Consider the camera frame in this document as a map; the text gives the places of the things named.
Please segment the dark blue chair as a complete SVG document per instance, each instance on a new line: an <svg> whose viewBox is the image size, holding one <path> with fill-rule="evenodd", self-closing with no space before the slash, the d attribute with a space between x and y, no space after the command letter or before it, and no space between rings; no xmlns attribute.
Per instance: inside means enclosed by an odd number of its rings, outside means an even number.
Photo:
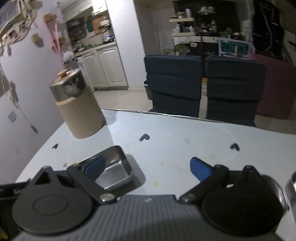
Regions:
<svg viewBox="0 0 296 241"><path fill-rule="evenodd" d="M153 113L199 116L202 58L190 55L144 57Z"/></svg>
<svg viewBox="0 0 296 241"><path fill-rule="evenodd" d="M207 67L206 119L255 127L266 67L254 60L210 56Z"/></svg>

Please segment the wooden wall decoration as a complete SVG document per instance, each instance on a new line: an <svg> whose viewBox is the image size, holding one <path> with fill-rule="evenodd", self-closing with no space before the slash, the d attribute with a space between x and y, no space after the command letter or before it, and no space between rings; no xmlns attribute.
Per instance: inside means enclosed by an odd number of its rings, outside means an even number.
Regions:
<svg viewBox="0 0 296 241"><path fill-rule="evenodd" d="M42 6L42 1L1 1L1 56L27 36Z"/></svg>

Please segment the dark blue chair left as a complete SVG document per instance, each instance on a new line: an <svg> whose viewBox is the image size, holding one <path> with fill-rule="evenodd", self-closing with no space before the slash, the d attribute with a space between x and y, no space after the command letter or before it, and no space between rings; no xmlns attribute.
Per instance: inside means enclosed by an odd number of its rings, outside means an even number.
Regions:
<svg viewBox="0 0 296 241"><path fill-rule="evenodd" d="M153 113L199 116L202 58L190 55L144 57Z"/></svg>

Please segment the beige canister with steel lid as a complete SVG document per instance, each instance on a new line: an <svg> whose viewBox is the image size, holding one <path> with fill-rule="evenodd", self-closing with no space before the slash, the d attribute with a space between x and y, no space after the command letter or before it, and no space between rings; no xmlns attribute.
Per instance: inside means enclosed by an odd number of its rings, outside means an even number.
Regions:
<svg viewBox="0 0 296 241"><path fill-rule="evenodd" d="M64 69L50 85L56 106L75 138L87 138L105 124L105 117L80 69Z"/></svg>

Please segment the black vest on hanger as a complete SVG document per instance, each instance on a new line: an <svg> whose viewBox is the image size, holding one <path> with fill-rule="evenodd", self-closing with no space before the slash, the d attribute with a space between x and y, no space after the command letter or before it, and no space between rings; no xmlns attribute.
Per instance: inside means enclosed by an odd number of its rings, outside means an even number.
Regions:
<svg viewBox="0 0 296 241"><path fill-rule="evenodd" d="M255 53L295 64L295 1L252 1Z"/></svg>

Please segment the maroon chair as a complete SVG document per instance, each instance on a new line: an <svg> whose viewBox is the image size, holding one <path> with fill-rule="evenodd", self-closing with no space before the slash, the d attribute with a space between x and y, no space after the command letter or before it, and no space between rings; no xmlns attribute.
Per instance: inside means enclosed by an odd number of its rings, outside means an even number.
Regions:
<svg viewBox="0 0 296 241"><path fill-rule="evenodd" d="M295 66L255 53L248 54L247 58L266 67L264 91L256 114L286 120L295 99Z"/></svg>

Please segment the dark blue chair right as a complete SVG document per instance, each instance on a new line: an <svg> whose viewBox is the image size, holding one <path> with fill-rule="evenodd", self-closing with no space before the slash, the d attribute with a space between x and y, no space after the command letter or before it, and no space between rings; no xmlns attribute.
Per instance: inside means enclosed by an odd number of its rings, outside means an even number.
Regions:
<svg viewBox="0 0 296 241"><path fill-rule="evenodd" d="M255 127L266 67L254 60L210 56L207 67L206 119Z"/></svg>

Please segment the white kitchen cabinets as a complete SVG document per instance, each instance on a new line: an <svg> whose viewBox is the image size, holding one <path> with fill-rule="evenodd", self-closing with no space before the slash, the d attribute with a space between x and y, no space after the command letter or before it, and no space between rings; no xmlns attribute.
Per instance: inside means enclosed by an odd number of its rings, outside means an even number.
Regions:
<svg viewBox="0 0 296 241"><path fill-rule="evenodd" d="M94 89L128 88L117 44L112 42L76 54Z"/></svg>

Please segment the teal POIZON box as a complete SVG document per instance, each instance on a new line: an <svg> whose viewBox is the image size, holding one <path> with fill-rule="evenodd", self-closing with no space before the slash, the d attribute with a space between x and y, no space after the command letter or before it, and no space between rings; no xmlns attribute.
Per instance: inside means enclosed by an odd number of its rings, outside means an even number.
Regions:
<svg viewBox="0 0 296 241"><path fill-rule="evenodd" d="M238 56L244 58L248 54L255 52L255 48L250 42L226 38L218 38L217 41L220 56Z"/></svg>

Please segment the cluttered storage shelf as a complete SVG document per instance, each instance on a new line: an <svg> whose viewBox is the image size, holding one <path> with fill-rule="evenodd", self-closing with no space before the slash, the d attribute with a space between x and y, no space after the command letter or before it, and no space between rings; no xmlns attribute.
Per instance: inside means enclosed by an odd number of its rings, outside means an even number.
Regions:
<svg viewBox="0 0 296 241"><path fill-rule="evenodd" d="M222 39L244 40L241 22L247 17L243 1L174 1L172 38L175 55L219 55Z"/></svg>

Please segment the rectangular steel tray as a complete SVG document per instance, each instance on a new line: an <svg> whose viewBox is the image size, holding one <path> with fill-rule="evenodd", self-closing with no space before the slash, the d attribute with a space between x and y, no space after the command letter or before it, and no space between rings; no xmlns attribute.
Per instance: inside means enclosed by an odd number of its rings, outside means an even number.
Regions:
<svg viewBox="0 0 296 241"><path fill-rule="evenodd" d="M285 191L290 202L293 217L296 220L296 172L294 171L288 180Z"/></svg>
<svg viewBox="0 0 296 241"><path fill-rule="evenodd" d="M103 156L106 160L104 172L95 181L98 185L107 191L113 191L131 182L133 167L120 146L112 146L96 155Z"/></svg>

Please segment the black trash bin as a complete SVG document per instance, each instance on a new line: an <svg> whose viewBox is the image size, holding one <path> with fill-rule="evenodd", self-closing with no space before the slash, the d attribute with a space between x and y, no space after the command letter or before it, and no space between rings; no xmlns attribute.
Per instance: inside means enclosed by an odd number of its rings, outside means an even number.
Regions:
<svg viewBox="0 0 296 241"><path fill-rule="evenodd" d="M150 90L150 88L149 88L149 86L148 86L147 80L145 80L145 81L143 82L143 84L144 84L145 92L146 92L146 94L147 94L148 99L149 99L149 100L152 100L152 92L151 92L151 90Z"/></svg>

